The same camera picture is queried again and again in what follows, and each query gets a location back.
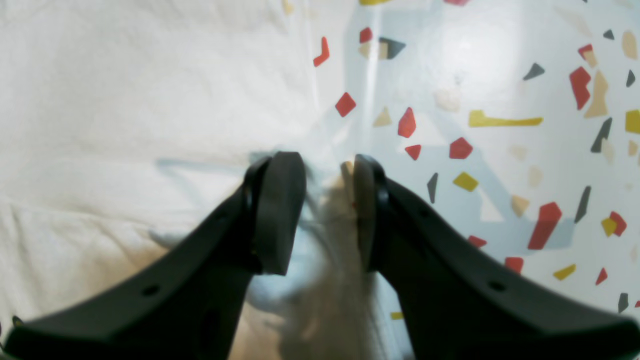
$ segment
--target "dark gray shape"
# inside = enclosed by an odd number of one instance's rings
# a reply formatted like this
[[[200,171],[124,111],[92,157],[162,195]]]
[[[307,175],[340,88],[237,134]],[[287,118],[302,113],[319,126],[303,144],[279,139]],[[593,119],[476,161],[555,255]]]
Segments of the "dark gray shape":
[[[545,69],[543,69],[542,66],[538,65],[538,63],[533,63],[533,65],[531,65],[531,70],[529,70],[529,73],[527,73],[523,80],[533,79],[536,76],[540,76],[544,73]]]
[[[389,60],[391,60],[392,58],[395,58],[396,55],[398,55],[402,51],[402,49],[404,49],[404,47],[406,46],[405,43],[391,40],[388,38],[380,38],[378,40],[380,42],[385,43],[388,46],[387,59]]]
[[[584,215],[587,215],[587,206],[589,206],[589,196],[591,195],[591,187],[587,186],[584,188],[582,192],[582,197],[580,198],[580,204],[578,204],[578,212],[575,214],[575,219],[573,220],[574,224],[578,224],[578,221],[584,218]]]
[[[636,82],[636,76],[634,75],[633,71],[629,70],[629,75],[627,76],[627,87],[630,87],[635,82]]]
[[[602,152],[602,139],[609,138],[609,131],[611,130],[611,122],[612,118],[608,118],[605,122],[602,123],[602,127],[600,128],[600,132],[598,136],[596,136],[596,140],[593,142],[591,146],[591,152],[596,154],[600,154]]]
[[[629,294],[628,293],[620,294],[620,299],[618,300],[618,314],[623,312],[628,307],[629,307]]]
[[[438,186],[438,173],[431,176],[431,180],[427,183],[427,190],[429,190],[429,200],[432,204],[436,202],[436,186]]]

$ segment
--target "white fabric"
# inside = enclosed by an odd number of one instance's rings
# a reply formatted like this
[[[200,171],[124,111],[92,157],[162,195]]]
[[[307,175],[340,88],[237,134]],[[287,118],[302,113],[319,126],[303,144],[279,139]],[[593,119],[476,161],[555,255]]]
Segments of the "white fabric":
[[[13,315],[140,271],[252,161],[295,150],[310,200],[289,274],[252,282],[230,358],[402,358],[318,121],[315,46],[280,0],[0,5],[0,341]]]

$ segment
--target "red chip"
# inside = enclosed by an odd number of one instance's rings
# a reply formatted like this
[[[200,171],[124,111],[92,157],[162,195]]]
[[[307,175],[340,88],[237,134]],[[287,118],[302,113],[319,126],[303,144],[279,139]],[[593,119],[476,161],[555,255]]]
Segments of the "red chip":
[[[356,102],[351,98],[348,92],[344,93],[344,95],[338,100],[338,103],[335,105],[335,108],[340,113],[341,117],[347,116],[353,108],[356,107]]]

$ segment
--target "yellow shape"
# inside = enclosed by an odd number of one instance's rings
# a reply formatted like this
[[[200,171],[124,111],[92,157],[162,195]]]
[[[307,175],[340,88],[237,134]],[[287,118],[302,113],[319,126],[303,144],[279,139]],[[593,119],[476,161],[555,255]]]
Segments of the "yellow shape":
[[[366,42],[364,44],[362,44],[360,46],[360,48],[358,48],[358,52],[360,52],[360,54],[362,56],[364,56],[365,59],[369,59],[372,57],[372,47],[375,48],[376,45],[378,46],[378,59],[379,60],[386,60],[388,58],[388,54],[389,54],[389,44],[386,42]]]
[[[373,127],[381,127],[387,125],[391,125],[391,117],[389,116],[389,109],[387,109],[387,107],[385,106],[385,108],[382,109],[380,115],[378,115],[376,121],[373,123]]]
[[[593,85],[593,101],[591,102],[587,112],[584,114],[585,119],[604,116],[609,113],[609,110],[607,110],[607,102],[605,100],[605,95],[607,95],[608,89],[609,83],[604,78],[604,75],[602,75],[602,72],[598,70],[596,73],[595,84]]]
[[[629,10],[634,8],[634,5],[631,2],[629,2],[629,0],[616,0],[616,3],[618,3],[618,5],[620,6],[624,6]]]
[[[554,276],[556,277],[556,279],[562,281],[562,280],[565,280],[569,275],[573,274],[574,271],[575,271],[575,264],[571,264],[564,269],[560,269],[554,272]]]
[[[587,64],[591,68],[598,66],[598,60],[596,59],[596,54],[593,51],[585,51],[583,54],[584,59],[587,60]]]
[[[493,117],[486,117],[482,110],[472,110],[469,113],[469,126],[481,127],[481,126],[536,126],[542,123],[543,118],[535,117],[531,119],[523,120],[508,120],[508,119],[496,119]]]
[[[615,233],[617,227],[618,223],[613,221],[611,218],[606,218],[602,221],[602,229],[604,229],[604,233],[607,235],[607,237],[610,237],[613,233]]]
[[[476,186],[478,186],[478,182],[471,175],[466,172],[461,173],[458,177],[453,181],[454,184],[460,186],[468,192],[474,191]]]
[[[627,111],[625,130],[628,133],[640,134],[640,110]]]
[[[637,259],[638,259],[638,245],[634,245],[634,248],[631,249],[631,262],[635,264]]]
[[[289,2],[289,0],[282,0],[282,7],[284,8],[284,12],[287,15],[291,15],[293,13],[293,5]]]
[[[391,0],[360,0],[360,5],[377,5],[389,2]]]
[[[629,156],[635,156],[637,152],[638,144],[633,140],[629,140]]]
[[[631,31],[622,34],[622,51],[630,59],[638,59],[636,36]]]
[[[524,214],[528,207],[529,201],[527,199],[517,195],[511,197],[511,208],[518,217],[522,217],[522,214]]]

